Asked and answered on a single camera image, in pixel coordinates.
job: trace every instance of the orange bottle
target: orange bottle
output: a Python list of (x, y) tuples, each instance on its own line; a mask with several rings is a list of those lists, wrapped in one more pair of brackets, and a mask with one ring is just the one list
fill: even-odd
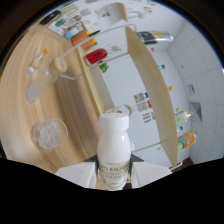
[(194, 131), (189, 131), (178, 138), (178, 152), (192, 146), (196, 142), (196, 134)]

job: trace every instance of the white tile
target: white tile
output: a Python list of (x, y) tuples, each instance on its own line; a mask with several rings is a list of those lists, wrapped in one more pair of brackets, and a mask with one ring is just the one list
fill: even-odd
[(200, 32), (197, 30), (196, 27), (194, 27), (190, 22), (186, 21), (183, 28), (183, 32), (190, 38), (190, 40), (194, 40), (196, 37), (198, 37)]
[(183, 54), (194, 75), (207, 71), (207, 67), (201, 55), (193, 44), (190, 44), (186, 49), (184, 49)]
[(191, 122), (191, 129), (196, 134), (196, 142), (194, 143), (194, 145), (200, 145), (202, 139), (202, 125), (199, 125), (195, 122)]
[(193, 163), (197, 163), (200, 148), (201, 148), (201, 145), (197, 144), (197, 142), (191, 146), (190, 158), (193, 161)]
[(172, 59), (176, 58), (176, 56), (180, 53), (179, 48), (174, 42), (170, 45), (167, 51)]
[(208, 153), (211, 152), (214, 138), (215, 138), (215, 133), (203, 127), (201, 147), (203, 148), (204, 151), (207, 151)]
[(197, 163), (207, 162), (208, 158), (209, 158), (209, 153), (206, 150), (204, 150), (202, 146), (198, 155)]
[(214, 159), (221, 159), (224, 154), (224, 139), (215, 135), (214, 144), (212, 146), (211, 156)]
[(222, 69), (210, 71), (216, 103), (224, 105), (224, 74)]
[(224, 106), (217, 105), (216, 133), (224, 138)]
[(197, 37), (193, 43), (198, 49), (208, 69), (216, 69), (222, 67), (219, 58), (212, 49), (210, 43), (202, 35)]
[(180, 73), (182, 79), (193, 76), (191, 68), (188, 65), (187, 60), (185, 59), (182, 53), (180, 53), (178, 57), (174, 59), (174, 64), (176, 65), (176, 68), (178, 72)]
[(195, 76), (200, 99), (203, 102), (215, 103), (215, 91), (213, 89), (212, 80), (208, 72)]
[[(200, 102), (200, 95), (199, 95), (199, 91), (198, 91), (198, 88), (197, 88), (195, 78), (190, 77), (190, 78), (184, 79), (183, 84), (184, 84), (185, 91), (187, 93), (188, 100), (191, 101), (191, 102)], [(189, 85), (193, 85), (194, 91), (195, 91), (194, 94), (190, 93)]]
[(216, 130), (216, 105), (201, 103), (202, 124), (204, 127), (215, 132)]
[(189, 37), (183, 31), (179, 32), (174, 41), (180, 50), (185, 49), (190, 44)]

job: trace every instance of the container lid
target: container lid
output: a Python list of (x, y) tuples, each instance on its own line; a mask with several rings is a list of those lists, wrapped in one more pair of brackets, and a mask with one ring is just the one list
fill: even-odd
[(125, 113), (106, 113), (99, 118), (101, 130), (124, 131), (129, 128), (129, 116)]
[(50, 50), (49, 48), (45, 48), (44, 49), (44, 54), (47, 54), (49, 52), (49, 50)]
[(61, 75), (67, 70), (67, 63), (63, 58), (57, 57), (50, 63), (49, 68), (53, 75)]

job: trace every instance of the white bottle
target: white bottle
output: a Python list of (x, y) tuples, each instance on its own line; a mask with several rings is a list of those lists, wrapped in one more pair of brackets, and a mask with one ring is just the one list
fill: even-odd
[(187, 122), (188, 118), (194, 114), (193, 110), (190, 110), (189, 113), (186, 111), (177, 112), (175, 116), (177, 132), (183, 130), (183, 125)]
[(33, 61), (27, 68), (28, 73), (33, 74), (36, 71), (36, 69), (43, 62), (44, 55), (47, 54), (48, 52), (49, 52), (49, 48), (45, 48), (42, 54), (38, 54), (34, 57)]
[(122, 190), (131, 158), (127, 133), (129, 116), (124, 113), (101, 114), (99, 123), (102, 130), (97, 148), (100, 179), (108, 190)]
[(51, 86), (58, 76), (67, 70), (67, 64), (63, 58), (55, 58), (50, 65), (40, 71), (27, 89), (26, 96), (29, 102), (34, 102), (41, 97), (44, 91)]

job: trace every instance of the red container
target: red container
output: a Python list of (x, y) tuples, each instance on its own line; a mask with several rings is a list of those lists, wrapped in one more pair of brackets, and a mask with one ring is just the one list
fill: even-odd
[(107, 57), (107, 52), (103, 48), (99, 48), (83, 57), (87, 65), (93, 65), (96, 62)]

